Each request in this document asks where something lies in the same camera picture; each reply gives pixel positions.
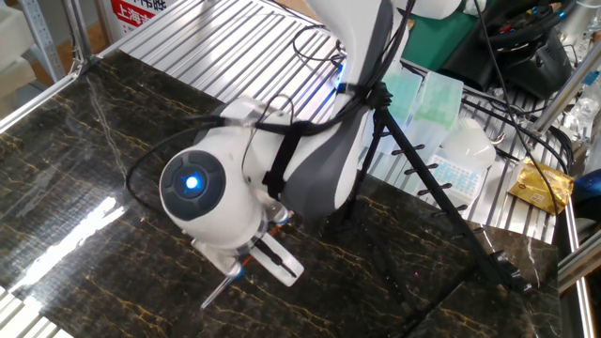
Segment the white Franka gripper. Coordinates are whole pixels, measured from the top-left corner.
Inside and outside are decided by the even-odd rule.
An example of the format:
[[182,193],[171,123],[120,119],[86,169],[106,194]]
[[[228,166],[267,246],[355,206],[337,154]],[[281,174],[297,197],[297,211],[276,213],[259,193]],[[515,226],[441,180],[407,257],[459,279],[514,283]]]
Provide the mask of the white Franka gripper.
[[285,286],[293,285],[303,274],[304,266],[269,233],[252,237],[250,255]]

